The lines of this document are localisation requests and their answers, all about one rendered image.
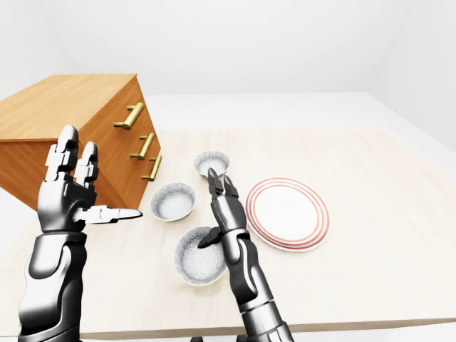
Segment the medium wooden drawer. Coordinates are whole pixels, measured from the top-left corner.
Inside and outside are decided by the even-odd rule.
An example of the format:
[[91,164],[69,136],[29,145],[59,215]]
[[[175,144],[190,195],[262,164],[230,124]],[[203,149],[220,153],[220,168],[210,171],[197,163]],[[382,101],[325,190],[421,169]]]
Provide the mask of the medium wooden drawer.
[[125,190],[137,177],[141,177],[146,159],[156,138],[146,106],[142,102],[127,106],[128,115],[114,122],[108,140],[107,166],[113,184]]

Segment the small wooden drawer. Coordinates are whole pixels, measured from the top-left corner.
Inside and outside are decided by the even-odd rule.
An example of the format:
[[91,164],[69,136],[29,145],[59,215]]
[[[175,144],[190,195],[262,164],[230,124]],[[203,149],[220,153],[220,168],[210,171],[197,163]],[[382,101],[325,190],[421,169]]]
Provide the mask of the small wooden drawer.
[[150,182],[148,180],[142,179],[141,176],[150,174],[154,162],[149,161],[149,159],[151,157],[157,157],[158,155],[160,155],[159,144],[157,147],[153,147],[155,140],[156,134],[144,160],[139,160],[135,157],[130,157],[129,154],[130,162],[128,164],[129,169],[127,173],[127,187],[124,191],[125,203],[127,207],[132,207],[134,209],[138,208],[143,197],[145,188],[147,186],[147,183]]

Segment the patterned black white bowl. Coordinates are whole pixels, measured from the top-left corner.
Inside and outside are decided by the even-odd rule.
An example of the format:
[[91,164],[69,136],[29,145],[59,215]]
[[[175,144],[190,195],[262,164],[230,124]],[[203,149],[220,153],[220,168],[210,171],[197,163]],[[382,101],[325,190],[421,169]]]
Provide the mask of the patterned black white bowl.
[[194,167],[198,173],[208,176],[209,168],[212,168],[218,177],[225,175],[230,165],[229,157],[223,152],[210,150],[200,153],[194,160]]
[[198,244],[210,231],[197,227],[184,234],[177,243],[174,265],[180,278],[194,286],[205,286],[217,281],[227,270],[222,243],[200,249]]
[[167,222],[179,221],[190,214],[197,201],[196,192],[184,183],[172,183],[159,189],[152,197],[155,217]]

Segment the large wooden drawer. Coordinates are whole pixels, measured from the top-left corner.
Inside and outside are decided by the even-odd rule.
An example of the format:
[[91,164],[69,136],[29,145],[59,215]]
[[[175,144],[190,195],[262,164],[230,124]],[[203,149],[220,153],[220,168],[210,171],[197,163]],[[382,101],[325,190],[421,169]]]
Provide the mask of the large wooden drawer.
[[160,143],[137,76],[129,81],[80,130],[83,143],[98,146],[100,170],[145,171]]

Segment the white plate with red rings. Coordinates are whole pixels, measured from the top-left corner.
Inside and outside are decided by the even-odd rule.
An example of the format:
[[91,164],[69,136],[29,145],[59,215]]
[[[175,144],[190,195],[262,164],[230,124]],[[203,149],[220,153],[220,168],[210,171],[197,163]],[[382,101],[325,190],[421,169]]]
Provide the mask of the white plate with red rings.
[[331,216],[323,197],[297,180],[262,180],[250,189],[245,210],[252,231],[285,251],[315,249],[331,232]]

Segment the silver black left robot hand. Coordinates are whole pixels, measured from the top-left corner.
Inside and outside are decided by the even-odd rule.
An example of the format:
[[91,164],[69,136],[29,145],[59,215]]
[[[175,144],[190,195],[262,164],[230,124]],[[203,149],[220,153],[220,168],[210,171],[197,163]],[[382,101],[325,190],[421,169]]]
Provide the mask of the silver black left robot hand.
[[78,158],[78,131],[72,125],[66,125],[50,147],[45,166],[37,200],[42,232],[80,232],[86,224],[116,223],[143,215],[137,209],[95,205],[98,148],[90,141]]

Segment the wooden cabinet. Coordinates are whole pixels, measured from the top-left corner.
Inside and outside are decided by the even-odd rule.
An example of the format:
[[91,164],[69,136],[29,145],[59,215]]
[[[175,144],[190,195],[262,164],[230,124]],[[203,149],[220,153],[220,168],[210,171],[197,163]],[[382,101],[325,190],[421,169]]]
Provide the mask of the wooden cabinet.
[[[45,161],[65,125],[80,130],[135,74],[50,76],[0,101],[0,187],[35,209]],[[124,191],[100,170],[96,203],[127,207]]]

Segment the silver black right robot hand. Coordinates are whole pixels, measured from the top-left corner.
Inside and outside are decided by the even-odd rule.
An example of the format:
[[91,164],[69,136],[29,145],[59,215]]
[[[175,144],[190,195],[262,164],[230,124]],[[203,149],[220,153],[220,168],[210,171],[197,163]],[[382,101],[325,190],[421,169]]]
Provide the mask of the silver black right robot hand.
[[249,237],[247,218],[236,187],[228,176],[224,176],[224,184],[214,169],[209,168],[207,180],[212,196],[211,208],[218,226],[210,229],[198,244],[200,249],[216,244],[230,231],[236,230],[241,237]]

